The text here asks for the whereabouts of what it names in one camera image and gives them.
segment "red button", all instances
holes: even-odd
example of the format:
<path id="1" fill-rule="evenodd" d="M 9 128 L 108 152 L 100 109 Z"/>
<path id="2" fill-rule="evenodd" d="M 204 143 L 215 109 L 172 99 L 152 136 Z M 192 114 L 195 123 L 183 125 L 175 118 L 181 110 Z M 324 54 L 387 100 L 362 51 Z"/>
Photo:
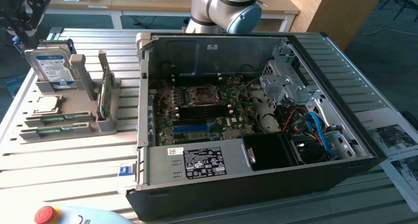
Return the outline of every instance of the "red button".
<path id="1" fill-rule="evenodd" d="M 51 206 L 43 206 L 35 214 L 37 224 L 48 224 L 53 221 L 57 211 Z"/>

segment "blue hard drive label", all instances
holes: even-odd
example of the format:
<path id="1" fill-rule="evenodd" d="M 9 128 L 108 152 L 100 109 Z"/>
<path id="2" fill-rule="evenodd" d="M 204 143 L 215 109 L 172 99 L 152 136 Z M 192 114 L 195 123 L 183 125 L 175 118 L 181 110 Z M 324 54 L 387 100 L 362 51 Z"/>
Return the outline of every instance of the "blue hard drive label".
<path id="1" fill-rule="evenodd" d="M 183 151 L 183 158 L 188 179 L 227 174 L 220 147 Z"/>
<path id="2" fill-rule="evenodd" d="M 37 63 L 48 81 L 60 89 L 69 88 L 73 83 L 71 72 L 61 55 L 37 56 Z"/>

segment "motherboard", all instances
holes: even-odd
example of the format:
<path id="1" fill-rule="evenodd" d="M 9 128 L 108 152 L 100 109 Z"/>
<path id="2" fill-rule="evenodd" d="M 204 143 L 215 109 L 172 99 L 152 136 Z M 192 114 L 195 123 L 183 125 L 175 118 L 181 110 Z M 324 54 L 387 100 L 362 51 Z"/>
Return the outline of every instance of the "motherboard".
<path id="1" fill-rule="evenodd" d="M 151 80 L 155 146 L 228 140 L 254 132 L 243 76 Z"/>

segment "table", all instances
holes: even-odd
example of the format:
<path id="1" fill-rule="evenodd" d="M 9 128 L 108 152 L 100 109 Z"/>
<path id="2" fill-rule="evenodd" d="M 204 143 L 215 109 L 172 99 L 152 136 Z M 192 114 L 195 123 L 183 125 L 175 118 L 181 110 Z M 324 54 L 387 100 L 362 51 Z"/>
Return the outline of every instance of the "table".
<path id="1" fill-rule="evenodd" d="M 137 32 L 140 30 L 64 29 L 49 35 L 52 40 L 72 38 L 77 53 L 87 56 L 85 67 L 93 79 L 101 78 L 97 51 L 107 50 L 109 68 L 115 77 L 121 79 L 119 132 L 60 143 L 13 144 L 11 137 L 21 121 L 25 103 L 36 97 L 36 79 L 31 69 L 0 124 L 0 197 L 8 205 L 19 202 L 19 198 L 24 198 L 24 201 L 36 199 L 112 210 L 133 223 L 141 223 L 124 194 L 116 192 L 119 166 L 132 163 L 137 155 Z M 351 110 L 359 112 L 391 107 L 328 37 L 319 33 L 294 34 Z M 418 214 L 410 211 L 383 170 L 375 167 L 367 173 L 346 179 L 327 192 L 228 208 L 204 215 L 188 215 L 159 223 L 386 224 L 411 222 L 416 218 Z"/>
<path id="2" fill-rule="evenodd" d="M 260 0 L 266 5 L 258 31 L 290 31 L 299 13 L 290 0 Z M 113 29 L 123 29 L 120 16 L 180 16 L 189 17 L 191 0 L 51 0 L 47 14 L 108 15 Z"/>

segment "white slotted surface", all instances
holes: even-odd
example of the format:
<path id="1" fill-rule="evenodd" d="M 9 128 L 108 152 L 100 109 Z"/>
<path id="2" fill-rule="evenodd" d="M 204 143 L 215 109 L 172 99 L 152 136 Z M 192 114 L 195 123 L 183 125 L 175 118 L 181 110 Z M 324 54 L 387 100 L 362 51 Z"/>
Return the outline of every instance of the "white slotted surface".
<path id="1" fill-rule="evenodd" d="M 87 56 L 87 69 L 101 78 L 96 59 L 100 49 L 107 50 L 109 67 L 121 78 L 116 135 L 65 140 L 61 143 L 16 145 L 9 141 L 8 129 L 0 150 L 0 198 L 55 201 L 57 204 L 97 208 L 120 213 L 135 223 L 133 210 L 117 194 L 117 166 L 136 159 L 136 106 L 139 65 L 135 37 L 139 30 L 65 29 L 60 39 L 75 41 L 77 53 Z M 356 75 L 356 69 L 319 34 L 296 34 L 307 52 L 331 79 L 354 111 L 384 106 L 379 93 Z M 23 106 L 9 109 L 11 126 L 27 111 Z M 416 220 L 414 214 L 379 167 L 366 174 L 346 179 L 334 189 L 278 201 L 246 205 L 151 223 L 188 221 L 189 223 L 388 223 Z"/>

